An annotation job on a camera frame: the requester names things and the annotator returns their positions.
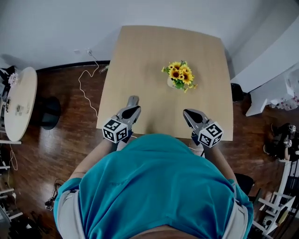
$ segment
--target hand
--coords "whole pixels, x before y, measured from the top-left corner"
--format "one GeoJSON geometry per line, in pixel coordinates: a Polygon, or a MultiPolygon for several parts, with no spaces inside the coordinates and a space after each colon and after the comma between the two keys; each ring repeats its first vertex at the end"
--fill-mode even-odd
{"type": "Polygon", "coordinates": [[[285,147],[291,147],[292,146],[292,140],[289,140],[288,137],[285,138],[284,140],[284,145],[285,147]]]}

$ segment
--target table top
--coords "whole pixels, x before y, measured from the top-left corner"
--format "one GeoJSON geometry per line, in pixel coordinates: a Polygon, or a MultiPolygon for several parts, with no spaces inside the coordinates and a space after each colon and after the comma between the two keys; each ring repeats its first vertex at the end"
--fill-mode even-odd
{"type": "Polygon", "coordinates": [[[8,112],[4,112],[4,125],[8,138],[19,141],[28,127],[36,98],[37,75],[32,67],[27,67],[19,74],[20,82],[10,88],[8,112]],[[16,108],[23,107],[21,114],[16,108]]]}
{"type": "Polygon", "coordinates": [[[97,128],[125,107],[129,96],[140,98],[141,115],[133,125],[137,134],[162,133],[190,138],[183,110],[203,111],[233,139],[233,102],[224,48],[219,38],[165,27],[124,26],[109,65],[101,97],[97,128]],[[196,90],[173,89],[161,72],[169,62],[185,60],[196,90]]]}

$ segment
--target wooden floor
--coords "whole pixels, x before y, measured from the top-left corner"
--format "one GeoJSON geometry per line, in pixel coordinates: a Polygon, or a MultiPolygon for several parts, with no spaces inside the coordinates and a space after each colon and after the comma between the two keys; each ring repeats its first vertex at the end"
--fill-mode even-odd
{"type": "MultiPolygon", "coordinates": [[[[22,212],[41,214],[43,223],[52,228],[45,238],[59,238],[53,214],[45,210],[44,203],[51,197],[57,178],[67,180],[76,165],[101,141],[101,130],[96,129],[96,114],[79,90],[78,77],[93,66],[68,68],[38,73],[37,95],[55,96],[60,100],[62,115],[57,126],[46,131],[29,126],[22,144],[13,146],[18,171],[11,171],[17,192],[16,203],[22,212]]],[[[85,74],[82,89],[98,109],[106,73],[85,74]]],[[[234,103],[234,141],[222,142],[221,149],[234,172],[252,177],[259,188],[273,191],[280,183],[283,165],[263,153],[262,146],[268,137],[270,123],[297,124],[299,111],[273,110],[267,107],[263,114],[245,117],[249,101],[234,103]]]]}

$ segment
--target sunflower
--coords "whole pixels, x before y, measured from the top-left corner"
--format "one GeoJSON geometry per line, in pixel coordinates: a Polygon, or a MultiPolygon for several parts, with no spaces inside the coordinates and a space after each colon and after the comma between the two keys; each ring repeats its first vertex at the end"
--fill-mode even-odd
{"type": "Polygon", "coordinates": [[[180,70],[180,66],[181,66],[181,62],[173,62],[171,63],[173,65],[173,67],[177,70],[180,70]]]}
{"type": "Polygon", "coordinates": [[[170,63],[170,62],[169,62],[169,66],[168,66],[168,68],[169,68],[170,70],[174,69],[174,65],[173,65],[173,63],[170,63]]]}
{"type": "Polygon", "coordinates": [[[192,74],[191,69],[187,65],[182,65],[179,69],[184,71],[184,72],[192,74]]]}
{"type": "Polygon", "coordinates": [[[193,81],[193,75],[183,71],[184,79],[182,80],[185,84],[190,85],[193,81]]]}
{"type": "Polygon", "coordinates": [[[184,75],[183,75],[183,74],[180,74],[180,75],[178,76],[178,79],[179,79],[179,80],[183,80],[183,79],[184,79],[184,75]]]}
{"type": "Polygon", "coordinates": [[[182,71],[177,69],[171,69],[169,71],[169,76],[171,79],[179,79],[179,76],[182,75],[182,71]]]}

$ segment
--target flower vase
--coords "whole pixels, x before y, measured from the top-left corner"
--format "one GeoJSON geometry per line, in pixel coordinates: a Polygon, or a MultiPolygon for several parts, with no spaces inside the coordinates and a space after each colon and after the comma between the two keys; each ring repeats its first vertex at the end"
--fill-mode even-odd
{"type": "Polygon", "coordinates": [[[176,89],[176,86],[173,84],[173,81],[172,81],[172,79],[170,77],[167,78],[167,85],[170,88],[176,89]]]}

